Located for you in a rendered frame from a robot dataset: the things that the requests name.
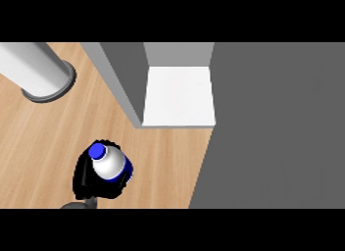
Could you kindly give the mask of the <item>blue-capped water bottle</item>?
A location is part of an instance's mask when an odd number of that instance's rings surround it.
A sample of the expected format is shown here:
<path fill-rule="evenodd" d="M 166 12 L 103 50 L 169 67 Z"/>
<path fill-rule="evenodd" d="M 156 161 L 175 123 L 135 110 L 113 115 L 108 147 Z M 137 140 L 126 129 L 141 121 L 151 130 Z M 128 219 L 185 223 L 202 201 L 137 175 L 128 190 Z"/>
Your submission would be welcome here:
<path fill-rule="evenodd" d="M 88 154 L 94 170 L 107 182 L 128 182 L 132 178 L 134 167 L 123 152 L 110 145 L 94 143 Z"/>

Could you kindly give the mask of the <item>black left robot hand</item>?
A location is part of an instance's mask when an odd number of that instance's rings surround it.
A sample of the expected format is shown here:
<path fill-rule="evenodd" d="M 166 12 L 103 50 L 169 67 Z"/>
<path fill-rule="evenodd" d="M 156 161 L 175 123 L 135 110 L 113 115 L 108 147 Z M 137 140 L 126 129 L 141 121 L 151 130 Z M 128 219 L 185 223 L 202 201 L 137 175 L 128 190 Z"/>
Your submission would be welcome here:
<path fill-rule="evenodd" d="M 97 142 L 114 146 L 120 150 L 120 146 L 114 142 L 106 139 L 97 140 L 94 143 Z M 114 199 L 122 194 L 122 190 L 126 187 L 126 184 L 131 180 L 128 182 L 125 181 L 107 182 L 98 176 L 94 170 L 92 160 L 88 154 L 91 146 L 86 148 L 79 157 L 74 169 L 73 191 L 76 194 L 76 199 L 77 200 L 91 199 L 92 197 Z"/>

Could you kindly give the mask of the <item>grey open cabinet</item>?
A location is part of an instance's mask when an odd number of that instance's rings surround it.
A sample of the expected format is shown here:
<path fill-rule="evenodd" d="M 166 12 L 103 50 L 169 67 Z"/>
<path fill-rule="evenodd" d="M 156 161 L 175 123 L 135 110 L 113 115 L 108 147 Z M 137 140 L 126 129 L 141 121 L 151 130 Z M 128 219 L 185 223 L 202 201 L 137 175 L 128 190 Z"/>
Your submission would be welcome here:
<path fill-rule="evenodd" d="M 82 44 L 138 128 L 212 128 L 212 42 Z"/>

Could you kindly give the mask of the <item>dark grey cabinet door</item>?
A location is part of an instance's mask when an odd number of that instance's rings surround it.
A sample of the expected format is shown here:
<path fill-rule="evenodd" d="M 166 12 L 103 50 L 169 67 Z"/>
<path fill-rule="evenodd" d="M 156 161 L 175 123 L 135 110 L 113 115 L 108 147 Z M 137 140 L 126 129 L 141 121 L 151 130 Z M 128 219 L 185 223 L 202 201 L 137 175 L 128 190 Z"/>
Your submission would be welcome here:
<path fill-rule="evenodd" d="M 345 208 L 345 43 L 219 43 L 194 208 Z"/>

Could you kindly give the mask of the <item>white cylinder with grey base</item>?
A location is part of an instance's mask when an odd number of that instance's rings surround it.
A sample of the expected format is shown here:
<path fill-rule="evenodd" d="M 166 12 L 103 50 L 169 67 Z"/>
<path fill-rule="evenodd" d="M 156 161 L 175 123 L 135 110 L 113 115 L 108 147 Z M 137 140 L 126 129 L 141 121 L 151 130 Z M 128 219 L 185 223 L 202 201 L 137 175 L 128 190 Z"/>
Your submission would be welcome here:
<path fill-rule="evenodd" d="M 21 87 L 24 96 L 48 103 L 76 82 L 76 69 L 45 42 L 0 42 L 0 74 Z"/>

